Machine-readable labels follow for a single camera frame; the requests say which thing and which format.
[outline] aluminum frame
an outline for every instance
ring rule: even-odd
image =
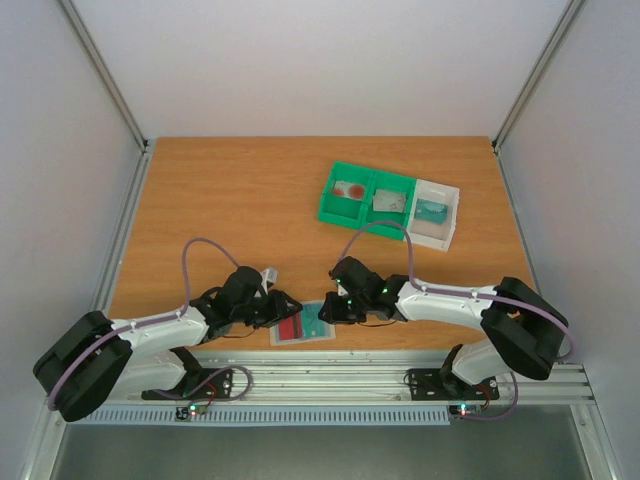
[[[127,102],[122,95],[122,92],[120,92],[116,81],[111,76],[109,68],[107,68],[107,64],[100,54],[100,50],[98,50],[96,43],[93,41],[89,30],[87,29],[84,21],[82,20],[82,17],[80,16],[80,12],[76,8],[75,2],[73,0],[57,0],[57,3],[60,6],[65,17],[67,17],[71,29],[77,35],[80,45],[87,54],[87,57],[89,57],[89,61],[96,69],[98,77],[100,77],[100,80],[106,87],[109,95],[111,96],[111,99],[115,103],[116,108],[129,127],[131,135],[133,135],[134,140],[140,148],[140,151],[143,152],[146,147],[147,141],[142,134],[142,130],[140,130],[140,127],[138,126],[138,122],[136,122],[136,119],[131,113],[129,106],[127,105]]]
[[[586,0],[569,0],[564,8],[564,11],[560,15],[558,23],[556,23],[547,43],[542,49],[542,52],[538,56],[536,63],[534,64],[527,80],[525,81],[520,93],[516,97],[516,100],[507,114],[507,118],[504,119],[500,130],[493,141],[494,147],[501,147],[507,139],[509,132],[515,125],[516,121],[520,117],[520,114],[527,106],[529,99],[535,93],[535,90],[542,80],[544,73],[547,71],[549,64],[553,60],[554,55],[560,48],[562,41],[565,39],[571,26],[578,18],[582,7]]]

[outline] wooden tabletop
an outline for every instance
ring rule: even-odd
[[[209,237],[243,265],[274,266],[277,288],[298,301],[335,288],[327,272],[354,231],[321,223],[317,211],[333,162],[460,188],[457,229],[447,253],[415,247],[416,276],[451,285],[531,284],[500,171],[486,137],[162,138],[158,140],[110,311],[111,318],[182,304],[182,247]],[[382,277],[407,271],[407,245],[362,235],[350,251]],[[192,297],[222,285],[233,265],[215,248],[189,253]],[[248,333],[234,326],[231,335]],[[269,332],[218,339],[212,350],[449,349],[483,334],[432,321],[384,328],[338,326],[335,340],[272,347]]]

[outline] gray object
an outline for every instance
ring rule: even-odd
[[[490,428],[468,421],[430,428],[69,426],[52,478],[113,480],[114,476],[118,480],[590,478],[570,409],[560,406],[523,407],[508,422]]]

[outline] metal bracket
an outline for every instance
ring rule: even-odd
[[[218,370],[220,370],[219,368],[214,368],[214,369],[203,369],[200,372],[199,375],[199,379],[197,380],[198,383],[200,383],[201,381],[203,381],[205,378],[207,378],[209,375],[211,375],[212,373],[217,372]],[[216,394],[215,394],[215,398],[229,398],[230,394],[231,394],[231,388],[233,386],[233,372],[231,370],[229,370],[228,372],[222,374],[222,375],[217,375],[215,377],[213,377],[208,383],[211,383],[211,385],[213,385],[216,389]],[[168,393],[174,394],[174,395],[182,395],[182,391],[180,391],[179,387],[181,387],[182,385],[178,384],[178,387],[176,387],[173,390],[170,390]],[[206,384],[203,385],[200,389],[198,389],[198,391],[196,391],[195,393],[193,393],[190,397],[189,400],[207,400],[209,398],[211,398],[211,394],[209,393],[211,390],[211,388],[209,388]],[[142,399],[143,400],[160,400],[160,401],[165,401],[165,402],[175,402],[175,400],[169,399],[167,397],[164,397],[162,395],[160,395],[159,393],[156,393],[153,390],[147,390],[146,392],[142,392]]]
[[[438,368],[412,368],[407,372],[405,378],[412,401],[460,400],[469,402],[486,399],[486,393],[475,386],[469,386],[459,398],[452,398],[442,382]],[[483,380],[481,385],[489,392],[490,400],[500,398],[498,382],[495,377]]]

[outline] white panel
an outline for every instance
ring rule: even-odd
[[[629,479],[640,472],[639,18],[636,0],[587,2],[503,149],[542,292],[580,340]]]
[[[86,313],[135,144],[56,2],[0,7],[0,477],[44,392],[31,368]]]
[[[565,0],[78,0],[147,137],[497,133]]]

